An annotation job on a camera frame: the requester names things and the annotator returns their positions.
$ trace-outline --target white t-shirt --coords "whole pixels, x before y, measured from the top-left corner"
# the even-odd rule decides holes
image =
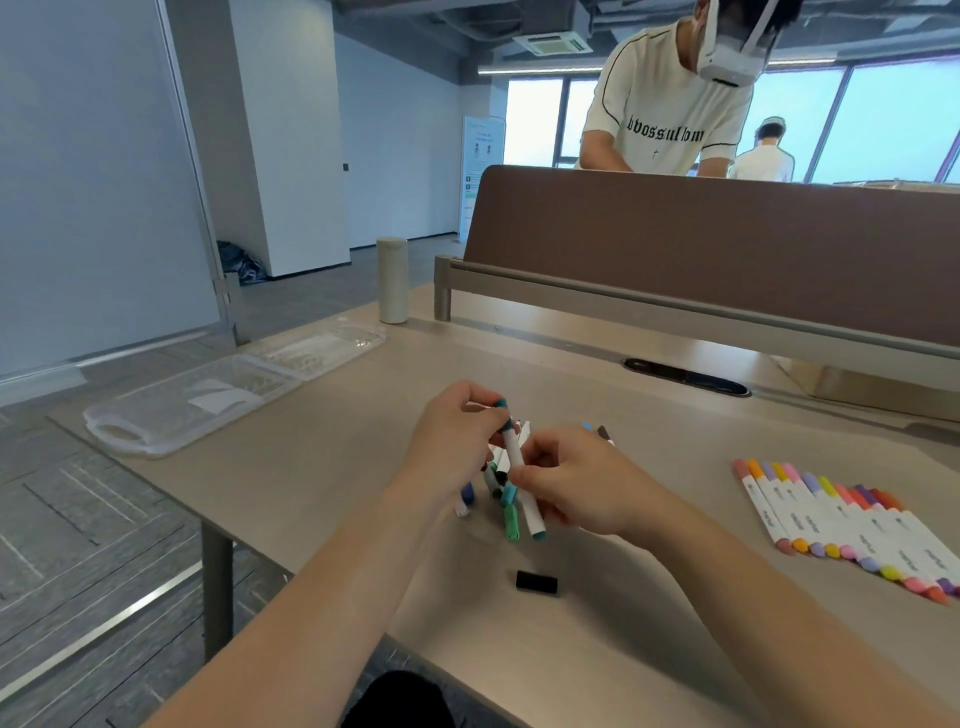
[[[794,159],[778,146],[760,144],[733,161],[730,177],[734,180],[792,182]]]
[[[677,25],[648,28],[607,59],[584,132],[613,135],[635,172],[685,175],[700,155],[733,159],[754,91],[705,81],[680,65]]]

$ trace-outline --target ceiling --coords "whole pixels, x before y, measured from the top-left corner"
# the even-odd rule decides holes
[[[564,0],[335,0],[361,20],[414,23],[472,63],[524,61],[534,56],[512,40]],[[687,15],[694,0],[577,0],[590,15],[592,56],[605,58],[625,37]],[[801,19],[780,39],[778,55],[835,53],[838,58],[896,56],[960,49],[960,0],[804,0]]]

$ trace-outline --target hand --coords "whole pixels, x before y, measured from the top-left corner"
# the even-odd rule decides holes
[[[629,541],[648,547],[658,523],[683,503],[582,427],[536,430],[522,451],[529,465],[511,468],[510,480],[541,501],[552,521],[624,538],[629,533]]]
[[[510,410],[493,407],[503,399],[472,381],[458,381],[423,408],[414,427],[398,479],[438,501],[457,493],[490,459],[493,443]]]

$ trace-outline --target brown desk divider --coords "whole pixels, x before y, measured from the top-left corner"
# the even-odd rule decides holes
[[[490,167],[464,260],[960,347],[960,198]]]

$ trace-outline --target person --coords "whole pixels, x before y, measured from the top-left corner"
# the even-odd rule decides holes
[[[697,75],[710,0],[692,17],[648,28],[620,43],[604,65],[580,145],[582,169],[727,177],[753,88]],[[800,14],[803,0],[780,0],[768,28]],[[719,0],[720,18],[753,28],[766,0]]]
[[[493,406],[500,399],[461,381],[430,401],[381,496],[349,515],[148,728],[336,725],[431,532],[454,518],[452,501],[489,457],[488,443],[502,445],[494,433],[510,413]],[[545,517],[617,534],[660,560],[778,725],[958,725],[807,592],[598,435],[536,430],[523,456],[530,465],[510,478],[540,500]],[[409,673],[378,678],[373,699],[364,695],[344,725],[452,726],[440,691],[424,683]],[[398,711],[408,711],[405,719]]]
[[[731,179],[792,182],[795,160],[780,148],[784,134],[786,122],[783,117],[764,119],[756,130],[756,146],[733,161]]]

